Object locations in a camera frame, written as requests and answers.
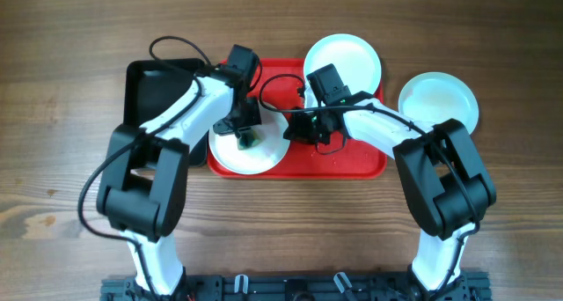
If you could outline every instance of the white disc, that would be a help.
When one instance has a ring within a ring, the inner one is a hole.
[[[209,148],[213,157],[223,167],[239,174],[263,173],[282,161],[289,148],[289,140],[283,139],[288,121],[282,113],[260,106],[262,124],[252,126],[260,142],[248,149],[239,150],[234,135],[219,136],[209,130]]]
[[[338,33],[319,40],[305,57],[303,75],[334,64],[344,85],[352,94],[374,94],[381,82],[381,62],[369,43],[351,34]],[[317,106],[309,82],[306,82],[305,107]]]
[[[479,120],[479,107],[470,88],[442,72],[423,73],[407,82],[398,96],[398,111],[416,121],[436,124],[453,118],[469,133]]]

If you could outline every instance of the robotic arm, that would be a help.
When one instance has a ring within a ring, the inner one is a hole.
[[[152,299],[147,292],[151,290],[169,300],[185,300],[190,295],[191,284],[176,254],[173,237],[186,200],[188,146],[195,145],[210,128],[245,138],[245,131],[260,123],[256,102],[246,98],[257,66],[258,57],[250,49],[235,46],[224,65],[197,71],[197,80],[186,94],[157,118],[140,128],[120,125],[113,132],[108,155],[175,118],[167,129],[116,158],[102,175],[98,212],[107,216],[122,236],[141,244],[140,249],[129,244],[137,269],[136,290],[130,293]],[[316,97],[326,106],[366,109],[296,115],[300,121],[291,121],[286,134],[311,140],[311,135],[299,137],[302,132],[298,130],[303,122],[309,122],[305,127],[316,128],[314,136],[320,133],[327,137],[339,130],[395,158],[408,207],[421,227],[419,251],[409,268],[413,286],[410,298],[434,297],[438,288],[453,283],[460,274],[460,241],[466,240],[462,234],[475,228],[495,202],[494,186],[467,130],[453,120],[434,126],[412,121],[377,99],[351,96],[332,65],[313,72],[308,79]],[[177,117],[191,102],[195,102],[192,107]],[[437,175],[434,166],[440,159],[432,144],[453,162],[455,173]],[[155,168],[153,181],[131,172],[143,166]],[[459,180],[477,210],[476,216],[468,209]],[[450,278],[443,284],[450,271]]]

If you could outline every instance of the black metal base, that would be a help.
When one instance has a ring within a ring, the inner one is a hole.
[[[422,300],[413,297],[407,272],[375,275],[348,275],[352,283],[351,294],[358,301]],[[248,277],[247,293],[235,278],[219,275],[184,276],[174,296],[163,300],[197,301],[350,301],[349,292],[340,293],[332,276],[256,276]],[[490,301],[492,294],[487,273],[464,272],[457,284],[436,301]],[[148,291],[135,283],[134,277],[102,281],[100,301],[149,301]]]

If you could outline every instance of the red tray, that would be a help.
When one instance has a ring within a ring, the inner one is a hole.
[[[304,59],[261,59],[264,71],[254,91],[248,95],[258,95],[261,85],[275,75],[293,73],[303,77]],[[264,90],[264,100],[277,108],[291,109],[303,106],[297,95],[299,81],[284,77],[272,81]],[[375,97],[383,101],[381,83]],[[342,134],[333,133],[330,145],[319,145],[321,152],[338,149],[342,145]],[[343,150],[332,155],[321,155],[314,145],[291,142],[285,157],[274,168],[260,174],[243,175],[220,165],[211,151],[208,152],[208,166],[217,175],[232,179],[373,179],[381,174],[387,165],[387,156],[374,147],[353,139],[348,139]]]

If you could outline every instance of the table surface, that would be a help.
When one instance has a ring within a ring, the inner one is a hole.
[[[184,36],[218,62],[233,43],[304,57],[332,33],[377,50],[393,108],[422,72],[472,88],[472,138],[498,198],[462,265],[489,272],[495,300],[562,299],[562,13],[561,0],[0,0],[0,299],[94,300],[101,279],[134,273],[125,245],[94,238],[76,206],[121,122],[125,69],[152,40]],[[86,215],[109,230],[94,199]],[[358,181],[193,169],[176,234],[188,274],[294,274],[404,270],[419,228],[390,161]]]

